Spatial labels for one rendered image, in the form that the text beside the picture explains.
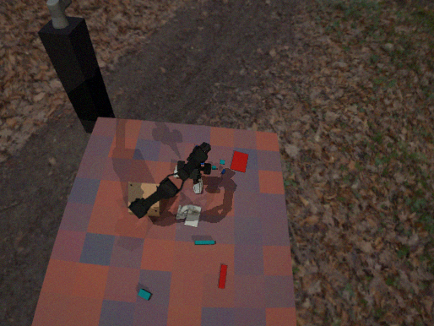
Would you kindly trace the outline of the red flat rectangular plate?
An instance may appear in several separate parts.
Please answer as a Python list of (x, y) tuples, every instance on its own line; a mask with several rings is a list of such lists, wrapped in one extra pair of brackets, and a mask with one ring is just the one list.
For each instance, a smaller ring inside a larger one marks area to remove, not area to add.
[(231, 169), (235, 171), (245, 172), (247, 166), (247, 158), (248, 154), (235, 151), (231, 163)]

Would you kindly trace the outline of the red flat bar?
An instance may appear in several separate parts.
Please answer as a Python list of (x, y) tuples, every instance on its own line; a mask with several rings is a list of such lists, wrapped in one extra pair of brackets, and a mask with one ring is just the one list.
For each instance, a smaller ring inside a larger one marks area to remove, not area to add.
[(221, 264), (219, 288), (225, 288), (227, 265)]

